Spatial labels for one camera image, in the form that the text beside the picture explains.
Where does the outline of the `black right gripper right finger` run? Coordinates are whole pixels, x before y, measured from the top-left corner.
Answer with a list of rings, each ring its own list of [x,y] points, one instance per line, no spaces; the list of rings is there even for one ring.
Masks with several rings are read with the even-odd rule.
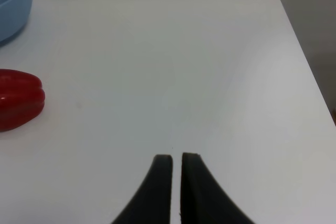
[[[181,223],[252,223],[212,176],[198,154],[183,153]]]

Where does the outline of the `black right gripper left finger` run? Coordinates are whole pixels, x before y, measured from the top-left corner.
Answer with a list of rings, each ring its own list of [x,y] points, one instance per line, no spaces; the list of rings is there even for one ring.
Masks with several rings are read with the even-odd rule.
[[[170,223],[173,159],[155,155],[132,199],[113,223]]]

